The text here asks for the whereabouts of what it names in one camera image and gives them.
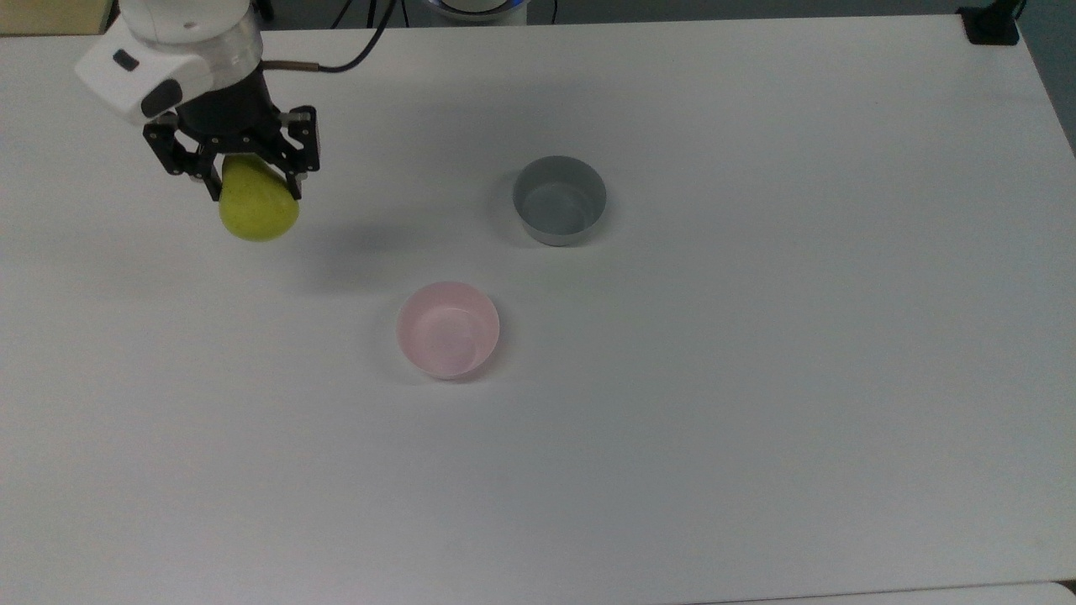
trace gray bowl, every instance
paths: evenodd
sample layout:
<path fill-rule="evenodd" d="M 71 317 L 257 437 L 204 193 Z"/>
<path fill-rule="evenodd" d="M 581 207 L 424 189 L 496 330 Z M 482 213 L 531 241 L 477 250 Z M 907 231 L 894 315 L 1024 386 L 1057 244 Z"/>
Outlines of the gray bowl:
<path fill-rule="evenodd" d="M 585 163 L 551 155 L 523 169 L 512 201 L 530 237 L 546 245 L 568 245 L 594 230 L 605 212 L 606 188 Z"/>

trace table surface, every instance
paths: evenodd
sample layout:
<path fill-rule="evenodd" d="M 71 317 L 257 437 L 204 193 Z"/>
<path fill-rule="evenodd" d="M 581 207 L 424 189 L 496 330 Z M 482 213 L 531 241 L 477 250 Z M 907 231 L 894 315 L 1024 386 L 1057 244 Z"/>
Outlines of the table surface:
<path fill-rule="evenodd" d="M 1076 596 L 1056 583 L 960 588 L 797 599 L 769 605 L 1074 605 Z"/>
<path fill-rule="evenodd" d="M 0 36 L 101 33 L 112 0 L 0 0 Z"/>
<path fill-rule="evenodd" d="M 362 31 L 271 32 L 343 60 Z M 1076 576 L 1076 160 L 955 16 L 393 31 L 251 244 L 0 40 L 11 602 L 653 605 Z M 610 189 L 527 239 L 549 154 Z M 484 374 L 396 349 L 491 294 Z"/>

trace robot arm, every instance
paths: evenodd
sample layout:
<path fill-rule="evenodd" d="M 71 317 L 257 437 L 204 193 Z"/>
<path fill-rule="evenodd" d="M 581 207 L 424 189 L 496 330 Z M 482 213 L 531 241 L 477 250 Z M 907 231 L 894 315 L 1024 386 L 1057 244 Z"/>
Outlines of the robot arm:
<path fill-rule="evenodd" d="M 119 10 L 75 72 L 113 112 L 144 125 L 165 169 L 204 183 L 218 200 L 216 156 L 256 154 L 299 199 L 299 181 L 320 168 L 317 114 L 273 105 L 249 0 L 119 0 Z M 197 149 L 185 149 L 176 131 Z"/>

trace black bracket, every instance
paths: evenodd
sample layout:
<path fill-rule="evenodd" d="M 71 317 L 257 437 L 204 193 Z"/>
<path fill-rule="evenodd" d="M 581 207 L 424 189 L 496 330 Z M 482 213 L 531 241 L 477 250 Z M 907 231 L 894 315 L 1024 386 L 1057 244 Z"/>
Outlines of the black bracket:
<path fill-rule="evenodd" d="M 261 15 L 261 20 L 271 22 L 277 16 L 277 11 L 272 9 L 271 0 L 254 0 L 254 10 Z"/>
<path fill-rule="evenodd" d="M 275 166 L 287 182 L 287 189 L 295 199 L 302 198 L 299 181 L 307 172 L 321 168 L 321 153 L 317 140 L 317 110 L 310 105 L 295 108 L 280 114 L 281 126 L 286 126 L 288 137 L 302 146 L 293 145 L 282 132 L 265 137 L 251 130 L 240 130 L 229 135 L 211 137 L 185 131 L 180 117 L 168 112 L 142 128 L 142 136 L 160 160 L 165 170 L 172 174 L 189 174 L 192 179 L 206 184 L 213 201 L 221 199 L 221 175 L 217 173 L 217 155 L 250 153 Z M 176 139 L 176 130 L 184 131 L 198 143 L 196 151 L 188 151 Z"/>
<path fill-rule="evenodd" d="M 1020 0 L 995 0 L 985 9 L 962 6 L 957 14 L 964 19 L 964 32 L 972 44 L 989 46 L 1016 46 L 1020 31 L 1013 11 Z"/>
<path fill-rule="evenodd" d="M 176 140 L 176 131 L 198 147 L 187 150 Z M 283 174 L 295 199 L 302 197 L 299 182 L 321 168 L 317 110 L 302 105 L 281 113 L 269 99 L 260 70 L 231 87 L 181 104 L 178 112 L 161 114 L 142 128 L 142 136 L 165 170 L 203 183 L 214 201 L 220 201 L 222 191 L 218 155 L 257 155 Z"/>

